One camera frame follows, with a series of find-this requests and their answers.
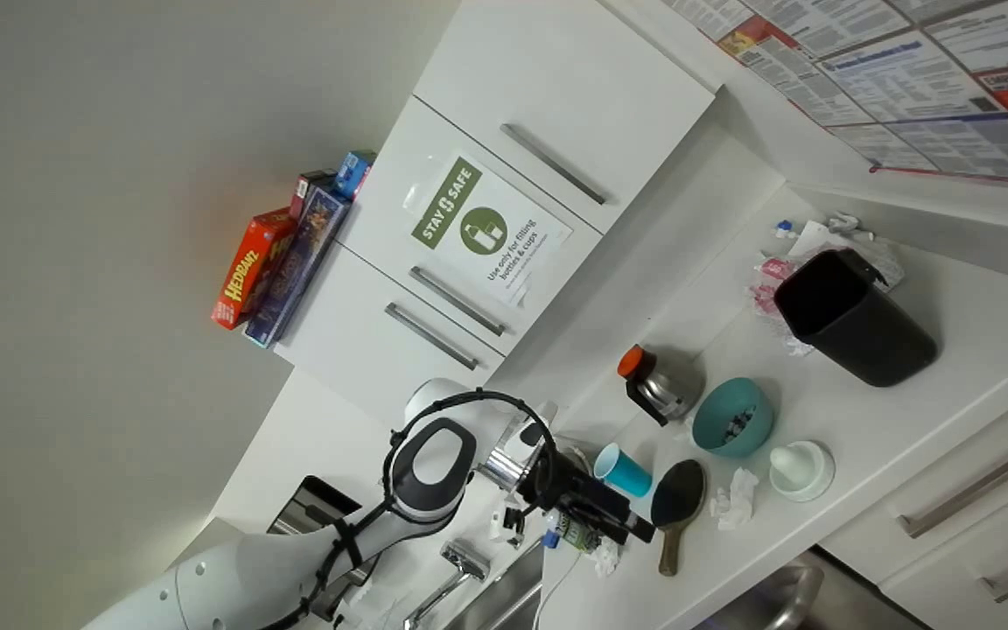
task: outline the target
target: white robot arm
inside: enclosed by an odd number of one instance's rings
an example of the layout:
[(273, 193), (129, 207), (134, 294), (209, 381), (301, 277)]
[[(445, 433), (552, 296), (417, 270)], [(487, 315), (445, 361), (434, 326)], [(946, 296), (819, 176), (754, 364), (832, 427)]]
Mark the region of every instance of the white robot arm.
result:
[[(635, 518), (621, 493), (558, 454), (551, 427), (522, 399), (427, 381), (407, 417), (383, 469), (386, 501), (363, 518), (311, 535), (244, 535), (207, 550), (137, 589), (85, 630), (286, 625), (316, 590), (353, 567), (404, 540), (442, 532), (462, 508), (477, 469), (531, 508), (560, 508), (616, 543), (650, 540), (650, 525)], [(518, 420), (530, 420), (524, 427), (539, 440), (530, 464), (514, 469), (496, 443)]]
[[(410, 525), (383, 511), (358, 532), (363, 560), (383, 550), (427, 535), (427, 525)], [(157, 581), (137, 589), (85, 630), (262, 630), (292, 620), (319, 585), (319, 567), (336, 552), (336, 528), (311, 535), (243, 535), (181, 560)], [(349, 552), (328, 567), (328, 581), (353, 571)]]
[(462, 403), (451, 381), (427, 381), (407, 407), (386, 459), (386, 501), (346, 528), (308, 535), (243, 535), (175, 562), (85, 630), (262, 630), (292, 620), (358, 560), (432, 535), (451, 520), (473, 469), (500, 433), (487, 407)]

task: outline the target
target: cable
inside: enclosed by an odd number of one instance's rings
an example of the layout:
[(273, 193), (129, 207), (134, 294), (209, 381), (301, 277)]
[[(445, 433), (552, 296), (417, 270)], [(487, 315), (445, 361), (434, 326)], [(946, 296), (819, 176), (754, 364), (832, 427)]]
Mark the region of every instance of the cable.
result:
[(490, 393), (490, 387), (473, 387), (473, 393), (460, 393), (460, 394), (449, 394), (449, 399), (434, 399), (427, 410), (419, 410), (404, 431), (393, 431), (393, 440), (389, 440), (389, 454), (383, 463), (383, 493), (386, 493), (386, 508), (395, 508), (395, 497), (393, 497), (393, 459), (398, 452), (398, 443), (414, 433), (414, 427), (442, 410), (455, 410), (455, 407), (469, 407), (469, 403), (509, 403), (514, 410), (524, 413), (524, 420), (535, 420), (539, 433), (544, 433), (544, 452), (539, 459), (547, 459), (547, 464), (539, 464), (539, 480), (531, 480), (535, 486), (552, 486), (558, 484), (558, 464), (552, 464), (552, 454), (560, 452), (552, 433), (551, 433), (551, 424), (522, 399), (509, 394), (509, 393)]

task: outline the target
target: teal bowl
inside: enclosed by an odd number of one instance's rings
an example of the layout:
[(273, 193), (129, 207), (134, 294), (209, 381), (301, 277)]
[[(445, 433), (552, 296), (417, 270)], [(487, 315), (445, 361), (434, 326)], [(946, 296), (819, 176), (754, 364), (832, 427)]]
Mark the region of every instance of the teal bowl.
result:
[(748, 459), (777, 427), (777, 410), (748, 378), (718, 385), (693, 413), (689, 437), (722, 459)]

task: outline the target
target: red cap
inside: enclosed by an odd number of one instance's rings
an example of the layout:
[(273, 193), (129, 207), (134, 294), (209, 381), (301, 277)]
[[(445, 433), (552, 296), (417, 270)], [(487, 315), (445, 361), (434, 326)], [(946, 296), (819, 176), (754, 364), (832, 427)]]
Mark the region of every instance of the red cap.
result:
[(616, 374), (621, 378), (631, 378), (640, 364), (644, 364), (644, 346), (631, 346), (622, 357), (621, 357), (621, 364), (616, 364)]

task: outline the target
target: drawer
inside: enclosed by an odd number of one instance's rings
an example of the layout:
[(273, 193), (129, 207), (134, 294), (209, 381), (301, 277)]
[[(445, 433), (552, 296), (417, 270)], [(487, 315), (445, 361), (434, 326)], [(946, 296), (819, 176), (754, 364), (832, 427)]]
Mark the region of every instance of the drawer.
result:
[(713, 102), (598, 0), (462, 0), (417, 98), (598, 231)]
[(346, 249), (328, 249), (278, 352), (389, 427), (425, 381), (473, 387), (505, 361)]
[(1008, 508), (893, 577), (881, 590), (938, 630), (1008, 625)]
[(824, 546), (881, 585), (1008, 505), (1008, 413)]
[[(500, 221), (495, 249), (469, 240), (477, 214)], [(434, 311), (512, 352), (598, 246), (598, 231), (410, 98), (339, 240)]]

